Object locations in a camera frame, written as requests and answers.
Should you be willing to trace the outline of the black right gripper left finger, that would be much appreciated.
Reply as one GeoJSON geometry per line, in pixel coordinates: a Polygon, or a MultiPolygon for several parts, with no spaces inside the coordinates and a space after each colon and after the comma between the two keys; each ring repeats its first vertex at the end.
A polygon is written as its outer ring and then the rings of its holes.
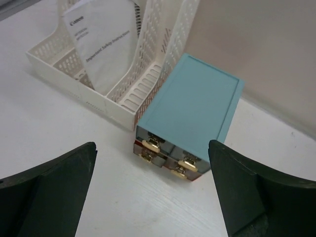
{"type": "Polygon", "coordinates": [[[2,237],[75,236],[93,175],[96,144],[0,180],[2,237]]]}

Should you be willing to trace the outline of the clear drawer gold handle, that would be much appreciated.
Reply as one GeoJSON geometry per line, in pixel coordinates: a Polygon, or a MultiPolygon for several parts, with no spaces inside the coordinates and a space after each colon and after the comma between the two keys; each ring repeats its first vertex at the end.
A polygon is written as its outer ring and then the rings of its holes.
{"type": "Polygon", "coordinates": [[[170,156],[177,160],[179,166],[192,172],[204,174],[210,170],[210,163],[208,161],[204,161],[179,147],[175,147],[171,151],[170,156]]]}

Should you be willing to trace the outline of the white spiral notebook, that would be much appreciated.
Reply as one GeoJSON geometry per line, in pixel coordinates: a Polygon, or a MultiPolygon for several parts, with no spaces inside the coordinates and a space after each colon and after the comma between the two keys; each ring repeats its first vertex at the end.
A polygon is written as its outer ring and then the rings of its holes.
{"type": "Polygon", "coordinates": [[[138,36],[131,0],[80,0],[62,19],[94,90],[105,95],[129,70],[138,36]]]}

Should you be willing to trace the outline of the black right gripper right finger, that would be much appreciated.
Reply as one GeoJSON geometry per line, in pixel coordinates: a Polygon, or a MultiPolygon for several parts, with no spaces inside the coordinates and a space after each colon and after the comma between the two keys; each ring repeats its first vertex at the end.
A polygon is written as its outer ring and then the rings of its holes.
{"type": "Polygon", "coordinates": [[[316,183],[247,158],[216,140],[209,160],[230,237],[314,237],[316,183]]]}

